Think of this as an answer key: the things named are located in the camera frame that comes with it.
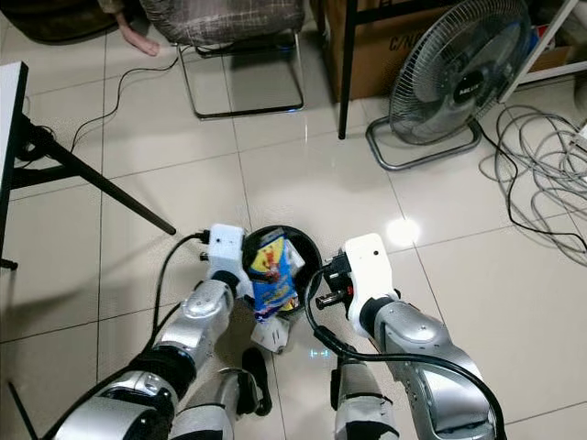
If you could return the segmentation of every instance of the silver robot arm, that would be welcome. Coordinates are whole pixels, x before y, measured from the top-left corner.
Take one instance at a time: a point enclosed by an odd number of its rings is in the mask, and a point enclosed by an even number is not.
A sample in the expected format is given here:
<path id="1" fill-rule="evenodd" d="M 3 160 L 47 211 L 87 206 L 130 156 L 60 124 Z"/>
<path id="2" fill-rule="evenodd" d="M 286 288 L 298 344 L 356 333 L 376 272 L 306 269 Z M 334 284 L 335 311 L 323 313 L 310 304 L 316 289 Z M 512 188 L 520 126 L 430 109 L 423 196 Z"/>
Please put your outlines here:
<path id="1" fill-rule="evenodd" d="M 381 353 L 446 359 L 481 378 L 471 358 L 453 345 L 444 324 L 400 300 L 393 288 L 392 271 L 379 236 L 353 238 L 341 250 L 335 259 L 344 259 L 344 264 L 338 266 L 346 270 L 325 274 L 334 293 L 318 298 L 318 308 L 346 298 L 348 319 L 354 330 L 368 337 Z M 345 280 L 352 295 L 344 294 L 349 289 Z M 393 378 L 404 384 L 420 440 L 495 438 L 489 403 L 471 382 L 446 368 L 427 363 L 389 362 L 387 365 Z M 337 439 L 357 435 L 357 438 L 395 440 L 399 435 L 394 426 L 392 404 L 382 396 L 364 363 L 340 359 L 333 372 L 331 390 L 335 393 L 332 405 L 338 410 Z"/>
<path id="2" fill-rule="evenodd" d="M 176 412 L 227 329 L 235 298 L 252 292 L 242 269 L 243 239 L 241 228 L 211 228 L 207 279 L 183 301 L 178 316 L 154 346 L 77 406 L 50 438 L 159 440 L 198 431 L 221 432 L 221 438 L 232 438 L 235 415 L 259 409 L 255 379 L 244 369 L 223 371 L 177 417 Z"/>

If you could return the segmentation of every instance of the electric fan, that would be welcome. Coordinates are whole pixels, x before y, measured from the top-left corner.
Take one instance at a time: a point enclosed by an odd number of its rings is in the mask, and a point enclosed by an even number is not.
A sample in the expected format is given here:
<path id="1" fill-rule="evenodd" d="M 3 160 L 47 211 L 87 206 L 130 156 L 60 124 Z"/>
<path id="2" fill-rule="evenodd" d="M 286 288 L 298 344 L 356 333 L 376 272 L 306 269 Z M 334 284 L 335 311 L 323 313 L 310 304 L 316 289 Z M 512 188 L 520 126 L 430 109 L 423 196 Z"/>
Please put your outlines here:
<path id="1" fill-rule="evenodd" d="M 395 80 L 389 115 L 366 137 L 377 162 L 399 171 L 476 147 L 476 118 L 495 104 L 528 53 L 530 21 L 524 0 L 465 0 L 447 11 L 416 43 Z M 472 141 L 401 164 L 386 162 L 374 131 L 388 125 L 402 141 L 428 145 L 471 130 Z"/>

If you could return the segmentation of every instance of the blue snack packaging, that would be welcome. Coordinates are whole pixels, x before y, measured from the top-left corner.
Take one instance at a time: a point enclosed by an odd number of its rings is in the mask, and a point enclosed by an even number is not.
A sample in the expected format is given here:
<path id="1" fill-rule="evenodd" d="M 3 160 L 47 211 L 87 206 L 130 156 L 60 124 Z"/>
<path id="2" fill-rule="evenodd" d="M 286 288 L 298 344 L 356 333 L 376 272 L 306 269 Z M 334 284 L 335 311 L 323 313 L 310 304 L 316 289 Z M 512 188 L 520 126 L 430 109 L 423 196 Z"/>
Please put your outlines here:
<path id="1" fill-rule="evenodd" d="M 285 240 L 280 228 L 266 234 L 249 268 L 255 295 L 255 319 L 259 322 L 279 312 L 296 296 Z"/>

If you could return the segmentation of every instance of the white cable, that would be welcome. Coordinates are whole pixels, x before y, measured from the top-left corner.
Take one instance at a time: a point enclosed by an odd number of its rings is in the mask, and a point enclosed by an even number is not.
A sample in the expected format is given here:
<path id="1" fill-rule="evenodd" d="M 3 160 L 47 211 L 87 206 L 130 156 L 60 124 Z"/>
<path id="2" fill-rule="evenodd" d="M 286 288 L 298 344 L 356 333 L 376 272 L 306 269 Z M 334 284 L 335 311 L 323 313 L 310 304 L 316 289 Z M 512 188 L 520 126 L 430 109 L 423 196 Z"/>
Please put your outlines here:
<path id="1" fill-rule="evenodd" d="M 512 111 L 517 113 L 518 110 L 524 112 L 513 116 Z M 506 125 L 502 124 L 505 114 L 511 118 Z M 543 121 L 548 122 L 552 130 L 535 145 L 529 145 L 529 130 Z M 560 231 L 551 226 L 552 217 L 544 215 L 537 203 L 541 197 L 546 197 L 568 214 L 587 220 L 587 126 L 580 131 L 560 115 L 529 105 L 512 105 L 500 113 L 495 130 L 497 143 L 489 139 L 496 147 L 495 153 L 479 162 L 479 170 L 488 179 L 498 182 L 512 220 L 550 241 L 569 259 L 587 266 L 587 245 L 583 237 L 576 230 Z M 491 158 L 493 175 L 484 165 Z M 537 188 L 528 199 L 530 213 L 512 200 L 516 196 L 516 181 L 528 173 Z"/>

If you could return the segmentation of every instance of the black bin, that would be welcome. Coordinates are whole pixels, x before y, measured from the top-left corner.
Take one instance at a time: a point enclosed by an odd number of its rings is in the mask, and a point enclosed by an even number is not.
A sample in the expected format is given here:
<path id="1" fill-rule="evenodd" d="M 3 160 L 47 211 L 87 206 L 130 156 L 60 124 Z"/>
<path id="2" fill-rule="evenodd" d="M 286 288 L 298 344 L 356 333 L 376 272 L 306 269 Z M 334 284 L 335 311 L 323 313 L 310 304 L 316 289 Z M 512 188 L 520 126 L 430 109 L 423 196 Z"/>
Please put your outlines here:
<path id="1" fill-rule="evenodd" d="M 292 242 L 295 250 L 298 251 L 300 256 L 305 261 L 304 266 L 297 272 L 295 277 L 293 277 L 293 284 L 295 285 L 295 291 L 297 292 L 297 296 L 300 300 L 300 305 L 292 310 L 279 311 L 277 313 L 277 315 L 280 317 L 286 317 L 304 309 L 305 289 L 310 282 L 310 277 L 312 277 L 312 274 L 322 267 L 322 258 L 320 257 L 320 251 L 316 247 L 316 244 L 312 238 L 307 236 L 299 229 L 286 225 L 265 226 L 253 232 L 252 234 L 249 234 L 245 238 L 242 253 L 242 265 L 245 271 L 249 270 L 250 265 L 257 255 L 260 239 L 267 233 L 277 228 L 281 228 L 283 230 L 285 237 Z M 245 297 L 245 301 L 251 307 L 253 307 L 254 300 L 252 298 Z"/>

